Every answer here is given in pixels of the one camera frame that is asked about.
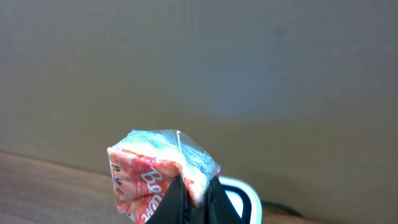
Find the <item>small red candy box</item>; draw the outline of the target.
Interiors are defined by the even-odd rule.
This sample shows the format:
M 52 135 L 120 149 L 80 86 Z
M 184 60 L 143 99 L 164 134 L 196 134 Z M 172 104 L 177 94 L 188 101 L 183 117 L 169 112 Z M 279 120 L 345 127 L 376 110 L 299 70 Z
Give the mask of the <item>small red candy box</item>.
M 176 176 L 195 207 L 221 167 L 194 140 L 175 129 L 132 130 L 107 149 L 116 208 L 134 223 L 146 223 Z

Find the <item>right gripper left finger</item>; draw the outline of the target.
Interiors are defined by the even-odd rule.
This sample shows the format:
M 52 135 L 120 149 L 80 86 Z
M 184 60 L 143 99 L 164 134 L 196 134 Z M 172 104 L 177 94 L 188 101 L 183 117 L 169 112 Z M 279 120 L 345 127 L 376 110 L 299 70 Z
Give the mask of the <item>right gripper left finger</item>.
M 146 224 L 185 224 L 187 190 L 181 175 L 176 176 Z

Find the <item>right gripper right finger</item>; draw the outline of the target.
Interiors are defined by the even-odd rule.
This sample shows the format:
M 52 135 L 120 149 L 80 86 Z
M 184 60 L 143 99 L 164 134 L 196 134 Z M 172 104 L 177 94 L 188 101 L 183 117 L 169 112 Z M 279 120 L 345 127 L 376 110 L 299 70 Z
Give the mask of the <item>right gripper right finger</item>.
M 217 177 L 206 190 L 204 224 L 244 224 Z

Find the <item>white barcode scanner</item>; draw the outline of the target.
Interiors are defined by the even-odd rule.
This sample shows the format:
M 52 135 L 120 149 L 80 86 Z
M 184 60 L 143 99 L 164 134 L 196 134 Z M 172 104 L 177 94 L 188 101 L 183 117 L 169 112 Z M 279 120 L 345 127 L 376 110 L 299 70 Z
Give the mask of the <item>white barcode scanner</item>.
M 261 224 L 262 205 L 256 191 L 240 179 L 221 175 L 219 181 L 241 219 L 248 224 Z

